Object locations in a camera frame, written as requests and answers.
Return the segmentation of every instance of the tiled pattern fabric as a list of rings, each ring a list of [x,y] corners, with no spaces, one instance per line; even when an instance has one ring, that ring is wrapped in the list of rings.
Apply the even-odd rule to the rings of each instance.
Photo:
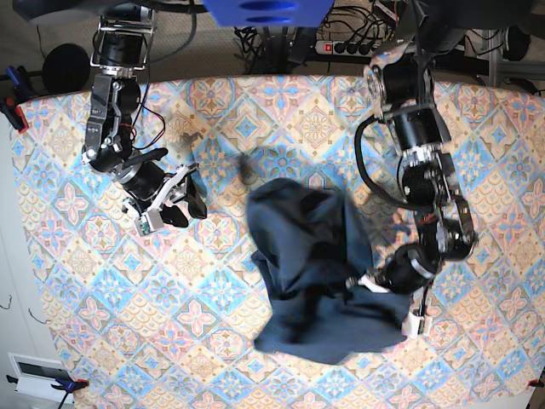
[[[31,128],[11,136],[21,215],[54,345],[90,381],[78,407],[424,409],[523,392],[545,365],[544,101],[436,92],[479,246],[436,279],[429,337],[342,366],[253,350],[271,311],[244,200],[248,184],[280,176],[345,188],[370,219],[377,263],[415,239],[410,213],[370,195],[356,170],[353,133],[370,112],[362,78],[154,84],[164,166],[200,163],[209,217],[145,238],[121,212],[123,191],[81,162],[89,94],[25,104]],[[144,144],[160,123],[143,112],[137,128]],[[373,177],[395,192],[391,137],[375,127],[363,144]],[[255,169],[246,184],[240,153]]]

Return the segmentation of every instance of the power strip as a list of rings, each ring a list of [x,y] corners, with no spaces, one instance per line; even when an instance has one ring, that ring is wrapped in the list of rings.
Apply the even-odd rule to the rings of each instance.
[[[343,41],[318,40],[315,45],[316,53],[321,55],[346,55],[352,57],[372,56],[373,49],[369,45],[346,43]]]

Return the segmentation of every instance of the black cable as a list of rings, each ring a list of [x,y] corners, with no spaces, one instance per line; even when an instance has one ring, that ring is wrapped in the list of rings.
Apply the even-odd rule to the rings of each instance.
[[[129,194],[129,196],[131,198],[133,198],[134,202],[135,202],[135,206],[136,206],[136,210],[138,211],[138,213],[141,215],[142,213],[144,213],[142,211],[142,207],[140,206],[140,203],[139,203],[139,200],[136,198],[135,194],[130,192],[129,190],[125,190],[125,192],[127,192]]]
[[[12,297],[11,297],[11,294],[10,294],[10,295],[9,295],[8,306],[7,306],[7,307],[4,307],[3,305],[0,305],[0,308],[1,308],[1,309],[10,309],[10,308],[11,308],[11,300],[12,300]]]
[[[490,37],[484,37],[483,35],[479,34],[477,32],[477,30],[472,29],[472,30],[469,30],[469,31],[472,32],[473,34],[475,34],[477,37],[481,37],[483,40],[488,41],[488,40],[491,40],[492,38],[494,38],[495,36],[497,36],[497,33],[500,32],[501,30],[496,30],[494,32],[494,34],[492,34]]]
[[[196,5],[193,2],[190,2],[189,5],[185,4],[173,4],[173,3],[162,3],[156,0],[135,0],[135,3],[140,6],[148,7],[149,9],[154,9],[158,11],[164,11],[166,13],[182,13],[182,14],[202,14],[208,13],[208,10],[202,4]]]
[[[325,33],[327,33],[327,34],[353,34],[353,33],[354,33],[354,31],[350,31],[350,32],[333,32],[333,31],[331,31],[331,30],[327,30],[327,31],[326,31],[326,30],[322,30],[322,29],[319,29],[318,32],[319,32],[320,34],[325,34]]]
[[[164,135],[165,131],[166,131],[166,127],[167,127],[167,124],[166,124],[166,121],[164,120],[164,117],[163,115],[161,115],[160,113],[157,113],[155,111],[153,111],[152,109],[144,106],[144,109],[150,113],[152,113],[153,115],[155,115],[157,118],[159,118],[161,120],[161,122],[163,123],[163,128],[159,131],[159,133],[152,139],[152,141],[150,143],[148,143],[147,145],[145,145],[144,147],[133,147],[134,149],[138,150],[138,151],[142,151],[144,149],[147,149],[149,147],[152,147],[153,145],[155,145]]]
[[[373,28],[373,26],[376,26],[378,29],[378,23],[376,21],[371,21],[371,23],[368,26],[361,26],[345,43],[351,43],[356,38],[356,35],[359,35],[362,38],[362,40],[364,38],[367,38],[367,34],[369,34],[369,31],[371,28]],[[365,34],[363,35],[359,34],[359,32],[364,30],[365,28],[367,28],[367,30],[365,31]]]
[[[331,61],[327,61],[327,73],[326,75],[330,75],[331,72]]]
[[[353,11],[358,11],[359,13],[361,13],[362,15],[365,15],[366,17],[368,17],[370,15],[373,15],[371,10],[367,9],[364,6],[351,6],[351,5],[335,6],[332,10],[353,10]]]
[[[62,408],[62,406],[65,404],[65,400],[66,400],[67,397],[68,397],[68,392],[65,393],[65,397],[62,398],[62,400],[60,401],[59,407],[57,407],[57,409]]]
[[[398,168],[395,171],[395,179],[398,181],[398,189],[401,194],[404,194],[403,188],[401,187],[401,181],[399,180],[399,172],[401,171],[401,164],[403,163],[403,154],[399,157]]]
[[[370,178],[369,174],[367,173],[367,169],[365,168],[364,155],[361,152],[361,139],[362,139],[362,135],[364,134],[365,128],[367,128],[369,125],[373,124],[374,122],[376,122],[376,119],[374,117],[367,118],[356,129],[356,135],[354,136],[354,152],[356,154],[356,165],[358,166],[359,175],[361,176],[362,180],[367,185],[367,187],[371,190],[371,192],[373,192],[379,198],[391,204],[392,206],[396,206],[402,209],[407,209],[412,211],[421,211],[421,212],[427,212],[427,213],[433,212],[433,208],[431,206],[420,206],[418,204],[402,202],[401,200],[397,200],[396,198],[393,198],[386,190],[378,186]]]
[[[248,75],[254,71],[255,63],[257,62],[257,59],[260,58],[259,53],[263,50],[263,44],[260,44],[259,48],[257,49],[257,53],[254,54],[254,59],[252,60],[252,63],[250,65],[250,68],[248,70]]]
[[[469,36],[464,36],[464,38],[467,39],[467,41],[469,43],[469,46],[473,50],[473,53],[475,54],[475,56],[478,56],[478,57],[480,57],[482,55],[489,54],[492,51],[495,51],[495,50],[500,49],[501,47],[503,47],[503,42],[502,42],[501,44],[497,45],[496,47],[492,47],[491,49],[487,49],[485,51],[477,52],[477,50],[475,49],[475,46],[473,45],[473,41],[471,40],[471,38]]]
[[[167,58],[170,58],[173,55],[176,55],[176,54],[180,53],[181,51],[183,51],[184,49],[186,49],[189,46],[189,44],[191,44],[193,39],[195,38],[195,33],[196,32],[197,32],[197,14],[192,13],[191,14],[191,31],[189,32],[189,37],[187,38],[187,40],[180,47],[178,47],[177,49],[175,49],[171,53],[168,53],[167,55],[163,55],[162,57],[159,57],[156,60],[150,61],[150,64],[157,64],[158,62],[164,61]]]
[[[40,46],[40,53],[42,53],[42,57],[45,60],[45,53],[43,52],[42,48],[42,34],[40,33],[40,26],[36,26],[36,34],[37,34],[37,43]]]
[[[430,289],[431,287],[431,283],[426,285],[424,287],[424,292],[422,293],[422,299],[420,301],[420,306],[418,307],[418,316],[419,317],[424,317],[426,315],[426,312],[427,312],[427,303],[426,303],[426,300],[427,300],[427,292],[428,290]]]
[[[369,29],[365,32],[364,34],[364,37],[362,37],[357,43],[356,45],[359,47],[367,37],[367,34],[369,33],[370,29],[373,28],[373,24],[370,25]],[[369,47],[369,49],[371,49],[375,43],[377,42],[378,38],[380,37],[380,33],[381,33],[381,30],[380,30],[380,26],[376,26],[376,32],[375,32],[375,36],[373,38],[368,38],[369,41],[365,44],[366,47]]]
[[[143,106],[146,104],[147,100],[147,93],[150,90],[150,82],[152,80],[152,68],[151,66],[147,66],[147,81],[146,81],[146,90],[144,91],[144,95],[142,96],[142,99],[140,101],[140,106],[138,107],[138,112],[136,113],[135,119],[133,120],[133,127],[136,126],[136,121],[138,120],[138,117],[140,116],[142,112]]]
[[[350,12],[350,10],[348,10],[348,12],[345,12],[345,13],[338,13],[338,12],[331,13],[330,16],[335,16],[335,17],[359,17],[360,15],[355,14],[354,12]]]
[[[327,21],[327,24],[343,24],[344,26],[348,27],[350,29],[350,31],[354,34],[355,32],[357,32],[358,30],[355,30],[352,26],[350,26],[348,23],[346,23],[346,21],[343,21],[343,20],[331,20],[331,21]]]
[[[47,324],[49,324],[49,323],[51,322],[51,320],[50,320],[49,318],[47,318],[45,321],[39,320],[38,318],[36,318],[36,317],[34,316],[34,314],[32,313],[32,311],[31,311],[30,308],[28,309],[28,314],[30,314],[30,316],[31,316],[34,320],[36,320],[37,322],[39,322],[40,324],[47,325]]]
[[[240,40],[243,54],[248,54],[249,52],[254,51],[252,46],[255,38],[257,37],[257,30],[254,27],[245,27],[243,29],[234,27],[234,33]]]

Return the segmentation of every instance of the table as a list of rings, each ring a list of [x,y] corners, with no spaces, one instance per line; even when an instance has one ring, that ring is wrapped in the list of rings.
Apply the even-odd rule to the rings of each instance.
[[[26,103],[31,128],[11,135],[21,215],[54,345],[91,382],[77,407],[424,409],[525,391],[545,365],[543,100],[437,84],[436,101],[479,247],[436,279],[429,337],[342,366],[253,350],[270,306],[234,159],[252,158],[252,187],[282,176],[352,192],[374,223],[379,262],[415,229],[359,179],[353,132],[370,113],[362,78],[153,84],[147,105],[167,121],[164,166],[200,163],[209,217],[145,238],[121,211],[123,191],[82,165],[89,93]],[[139,143],[160,127],[144,112]],[[383,129],[365,136],[364,156],[395,189],[397,153]]]

